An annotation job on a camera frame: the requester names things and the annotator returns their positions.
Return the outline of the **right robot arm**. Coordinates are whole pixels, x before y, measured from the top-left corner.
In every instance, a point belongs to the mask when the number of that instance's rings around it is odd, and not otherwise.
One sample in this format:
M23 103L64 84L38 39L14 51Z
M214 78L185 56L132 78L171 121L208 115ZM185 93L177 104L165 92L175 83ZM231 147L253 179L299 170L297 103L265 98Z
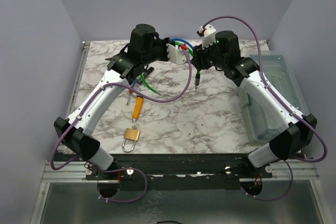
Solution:
M206 26L199 29L198 35L203 41L193 48L192 64L196 69L201 71L214 67L222 71L226 78L245 90L274 116L280 132L271 141L248 154L248 161L241 165L241 171L246 177L255 177L260 167L277 160L285 161L311 143L317 119L312 114L304 115L291 105L272 88L258 63L241 56L235 33Z

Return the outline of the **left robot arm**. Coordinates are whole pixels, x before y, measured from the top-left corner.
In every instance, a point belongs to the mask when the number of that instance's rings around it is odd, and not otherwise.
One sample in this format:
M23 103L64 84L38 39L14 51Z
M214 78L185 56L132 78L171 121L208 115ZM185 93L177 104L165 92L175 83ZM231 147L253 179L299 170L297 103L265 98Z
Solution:
M98 166L98 173L104 179L116 175L114 159L91 135L112 102L144 72L147 65L170 60L169 46L175 46L175 42L159 38L151 25L136 25L129 43L109 59L107 70L83 104L66 119L58 118L54 122L60 142L82 160Z

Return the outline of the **brass padlock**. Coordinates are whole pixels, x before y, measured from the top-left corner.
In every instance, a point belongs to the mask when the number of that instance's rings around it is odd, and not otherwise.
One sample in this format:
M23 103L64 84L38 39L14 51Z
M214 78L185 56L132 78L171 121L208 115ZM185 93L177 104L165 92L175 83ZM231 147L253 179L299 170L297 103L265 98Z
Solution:
M124 133L124 140L122 143L122 150L126 153L129 153L134 150L134 147L139 140L140 130L139 125L135 124L132 127L126 128Z

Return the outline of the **blue red screwdriver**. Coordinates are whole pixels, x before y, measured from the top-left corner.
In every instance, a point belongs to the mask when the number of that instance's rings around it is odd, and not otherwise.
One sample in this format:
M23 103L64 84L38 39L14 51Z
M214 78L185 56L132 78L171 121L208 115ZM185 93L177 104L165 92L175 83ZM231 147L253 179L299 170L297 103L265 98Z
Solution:
M137 78L135 78L135 79L132 81L130 87L134 89L136 83L137 83ZM131 95L132 95L132 93L133 93L133 91L132 91L132 90L129 90L128 100L127 100L127 106L130 104L130 100L131 100Z

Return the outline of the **black T-shaped tool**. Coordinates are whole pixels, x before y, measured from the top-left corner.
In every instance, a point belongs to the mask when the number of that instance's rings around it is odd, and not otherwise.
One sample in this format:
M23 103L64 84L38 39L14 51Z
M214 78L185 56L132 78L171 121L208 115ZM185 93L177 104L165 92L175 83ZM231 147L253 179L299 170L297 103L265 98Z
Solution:
M143 77L146 79L154 71L154 67L148 67L143 73Z

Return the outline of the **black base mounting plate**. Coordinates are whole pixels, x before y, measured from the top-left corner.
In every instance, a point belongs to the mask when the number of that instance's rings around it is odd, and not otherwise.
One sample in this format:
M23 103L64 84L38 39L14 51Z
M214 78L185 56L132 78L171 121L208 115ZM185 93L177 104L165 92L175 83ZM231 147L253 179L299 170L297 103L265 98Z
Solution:
M115 154L106 172L84 161L86 182L103 191L146 190L255 190L271 179L292 181L303 170L294 159L267 162L260 168L247 163L244 154Z

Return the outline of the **blue cable lock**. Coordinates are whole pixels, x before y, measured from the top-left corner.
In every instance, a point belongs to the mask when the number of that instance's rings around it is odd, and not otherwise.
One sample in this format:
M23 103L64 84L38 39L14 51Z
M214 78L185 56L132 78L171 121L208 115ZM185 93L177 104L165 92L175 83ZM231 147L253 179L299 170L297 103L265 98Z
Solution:
M171 41L178 42L180 44L186 45L190 50L193 50L193 46L186 40L180 38L171 38Z

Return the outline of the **orange utility knife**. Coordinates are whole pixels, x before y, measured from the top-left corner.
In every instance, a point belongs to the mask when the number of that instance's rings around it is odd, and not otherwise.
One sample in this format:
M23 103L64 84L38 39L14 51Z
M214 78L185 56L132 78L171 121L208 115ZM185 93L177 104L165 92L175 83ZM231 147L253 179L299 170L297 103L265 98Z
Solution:
M143 102L144 102L144 98L137 95L136 96L136 104L135 104L135 107L134 107L134 110L133 110L133 115L132 115L132 122L133 123L135 123L140 116L142 106L143 106Z

